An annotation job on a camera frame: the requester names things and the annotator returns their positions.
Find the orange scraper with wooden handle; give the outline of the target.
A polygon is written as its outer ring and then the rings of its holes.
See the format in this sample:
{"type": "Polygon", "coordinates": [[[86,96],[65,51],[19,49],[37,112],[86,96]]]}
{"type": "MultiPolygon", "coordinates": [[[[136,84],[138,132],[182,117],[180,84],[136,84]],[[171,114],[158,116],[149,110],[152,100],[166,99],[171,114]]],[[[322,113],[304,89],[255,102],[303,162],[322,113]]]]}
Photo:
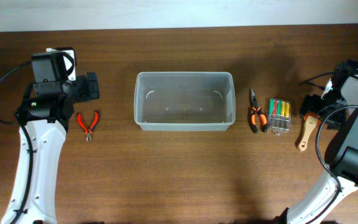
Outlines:
{"type": "Polygon", "coordinates": [[[297,149],[300,152],[303,152],[307,149],[308,141],[311,136],[311,133],[314,129],[321,125],[321,120],[319,115],[311,112],[307,112],[301,123],[300,139],[297,144],[297,149]]]}

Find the clear case of screwdrivers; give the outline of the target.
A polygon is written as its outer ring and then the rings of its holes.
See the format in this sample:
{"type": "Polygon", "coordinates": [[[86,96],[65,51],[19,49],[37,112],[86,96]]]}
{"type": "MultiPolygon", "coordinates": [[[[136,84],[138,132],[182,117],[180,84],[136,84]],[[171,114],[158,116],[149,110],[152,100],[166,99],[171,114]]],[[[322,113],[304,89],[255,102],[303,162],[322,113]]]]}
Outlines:
{"type": "Polygon", "coordinates": [[[276,135],[287,133],[291,126],[291,104],[276,98],[269,99],[268,127],[276,135]]]}

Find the orange-black needle-nose pliers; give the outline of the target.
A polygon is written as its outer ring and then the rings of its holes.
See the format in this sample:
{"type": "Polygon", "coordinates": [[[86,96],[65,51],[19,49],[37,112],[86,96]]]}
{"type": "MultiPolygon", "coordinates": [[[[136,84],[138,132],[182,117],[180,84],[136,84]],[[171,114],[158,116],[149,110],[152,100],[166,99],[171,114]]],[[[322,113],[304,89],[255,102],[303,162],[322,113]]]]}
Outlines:
{"type": "Polygon", "coordinates": [[[258,127],[256,125],[256,117],[260,119],[260,127],[263,133],[266,133],[268,130],[268,120],[263,112],[262,108],[258,105],[256,95],[251,88],[249,91],[250,98],[250,127],[253,133],[258,133],[258,127]]]}

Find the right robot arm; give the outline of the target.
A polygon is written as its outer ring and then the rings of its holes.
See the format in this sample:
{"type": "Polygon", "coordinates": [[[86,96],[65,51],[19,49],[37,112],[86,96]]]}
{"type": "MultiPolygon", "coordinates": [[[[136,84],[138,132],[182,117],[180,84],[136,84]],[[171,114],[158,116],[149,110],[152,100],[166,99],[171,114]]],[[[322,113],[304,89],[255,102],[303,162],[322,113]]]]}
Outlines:
{"type": "Polygon", "coordinates": [[[304,150],[317,130],[316,155],[323,167],[317,183],[302,201],[274,218],[274,223],[323,223],[348,195],[358,190],[358,62],[346,60],[328,73],[322,95],[305,96],[298,148],[304,150]]]}

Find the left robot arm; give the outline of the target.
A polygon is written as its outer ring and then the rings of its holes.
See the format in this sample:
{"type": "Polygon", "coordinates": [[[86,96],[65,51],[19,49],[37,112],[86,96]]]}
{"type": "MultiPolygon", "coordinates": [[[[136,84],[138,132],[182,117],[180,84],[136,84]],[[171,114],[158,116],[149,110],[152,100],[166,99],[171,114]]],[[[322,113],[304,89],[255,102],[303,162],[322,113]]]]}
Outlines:
{"type": "Polygon", "coordinates": [[[100,97],[97,75],[76,75],[71,47],[47,49],[30,60],[34,80],[14,115],[20,149],[14,186],[2,223],[56,223],[58,162],[76,103],[100,97]]]}

